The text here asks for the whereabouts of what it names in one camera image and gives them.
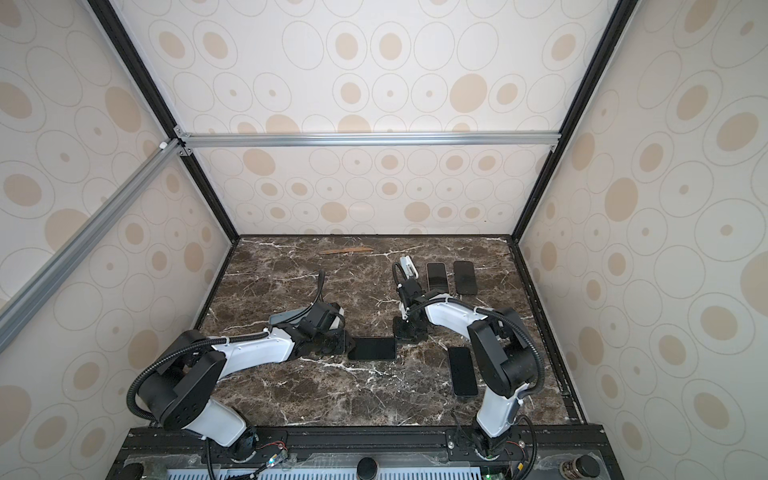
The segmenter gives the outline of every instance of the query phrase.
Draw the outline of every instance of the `ventilation grille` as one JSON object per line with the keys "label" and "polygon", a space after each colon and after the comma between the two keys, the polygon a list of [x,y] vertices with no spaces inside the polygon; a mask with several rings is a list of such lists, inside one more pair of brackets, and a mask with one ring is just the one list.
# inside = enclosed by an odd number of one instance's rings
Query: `ventilation grille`
{"label": "ventilation grille", "polygon": [[[217,480],[254,472],[252,468],[223,468]],[[293,468],[267,470],[259,480],[355,480],[354,468]],[[168,470],[168,480],[208,480],[204,468]],[[389,467],[380,468],[377,480],[481,480],[479,467]]]}

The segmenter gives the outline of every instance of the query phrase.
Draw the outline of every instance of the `smartphone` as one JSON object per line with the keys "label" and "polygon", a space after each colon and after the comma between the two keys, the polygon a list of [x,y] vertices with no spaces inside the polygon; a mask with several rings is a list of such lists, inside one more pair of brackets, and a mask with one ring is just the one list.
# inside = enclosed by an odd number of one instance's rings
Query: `smartphone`
{"label": "smartphone", "polygon": [[453,394],[461,398],[477,396],[478,381],[469,349],[465,346],[448,348],[448,365],[451,368]]}
{"label": "smartphone", "polygon": [[461,260],[454,262],[453,281],[456,282],[456,293],[459,295],[478,294],[478,281],[475,278],[475,264],[472,262]]}
{"label": "smartphone", "polygon": [[427,290],[448,293],[448,273],[444,263],[427,263]]}
{"label": "smartphone", "polygon": [[364,336],[355,338],[355,348],[347,353],[350,360],[394,360],[397,356],[395,337]]}

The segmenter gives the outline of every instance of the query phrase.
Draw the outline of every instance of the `wooden stick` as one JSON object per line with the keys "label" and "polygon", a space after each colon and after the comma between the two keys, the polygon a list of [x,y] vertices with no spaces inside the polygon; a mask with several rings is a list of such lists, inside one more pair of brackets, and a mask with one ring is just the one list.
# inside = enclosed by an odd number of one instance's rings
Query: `wooden stick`
{"label": "wooden stick", "polygon": [[330,255],[331,253],[358,253],[358,252],[373,252],[371,247],[347,247],[340,250],[325,250],[320,252],[320,255]]}

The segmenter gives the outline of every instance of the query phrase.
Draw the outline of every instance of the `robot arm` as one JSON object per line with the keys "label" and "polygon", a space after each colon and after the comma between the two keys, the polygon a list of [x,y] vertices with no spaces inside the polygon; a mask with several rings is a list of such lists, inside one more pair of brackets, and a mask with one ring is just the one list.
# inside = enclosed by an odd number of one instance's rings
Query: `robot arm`
{"label": "robot arm", "polygon": [[217,382],[243,369],[286,362],[309,353],[336,355],[347,347],[344,309],[320,300],[261,334],[207,339],[196,330],[179,335],[155,364],[142,372],[128,393],[138,395],[149,412],[132,412],[165,429],[186,429],[230,447],[233,459],[252,454],[255,432],[234,410],[210,397]]}
{"label": "robot arm", "polygon": [[[410,259],[405,258],[400,263],[412,266]],[[492,455],[499,446],[503,447],[505,433],[531,383],[535,382],[539,390],[544,380],[543,368],[537,364],[541,359],[525,325],[511,308],[471,308],[447,293],[425,292],[416,280],[415,268],[413,273],[402,269],[402,282],[397,278],[397,270],[393,267],[401,318],[395,318],[393,330],[401,341],[425,339],[426,324],[431,323],[453,330],[472,343],[480,374],[488,387],[476,417],[482,433],[478,432],[475,443],[479,452]],[[502,346],[501,339],[509,339],[509,344]]]}

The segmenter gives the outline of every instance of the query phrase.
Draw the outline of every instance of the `red wire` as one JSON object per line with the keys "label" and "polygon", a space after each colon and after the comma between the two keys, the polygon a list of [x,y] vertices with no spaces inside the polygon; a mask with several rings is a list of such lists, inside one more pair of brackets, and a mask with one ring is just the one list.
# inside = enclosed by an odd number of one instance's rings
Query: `red wire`
{"label": "red wire", "polygon": [[279,446],[280,448],[282,448],[283,450],[287,450],[287,449],[288,449],[288,448],[286,447],[286,444],[285,444],[284,442],[281,442],[281,441],[279,441],[279,440],[278,440],[277,442],[267,443],[266,445],[262,445],[262,446],[260,446],[260,447],[257,447],[257,448],[256,448],[256,450],[261,450],[261,449],[263,449],[264,447],[268,447],[268,446],[270,446],[270,445],[278,445],[278,446]]}
{"label": "red wire", "polygon": [[510,441],[507,441],[507,443],[511,443],[513,445],[516,445],[523,452],[523,460],[525,460],[525,458],[527,457],[527,455],[525,454],[525,449],[522,448],[519,443],[517,443],[517,442],[510,442]]}

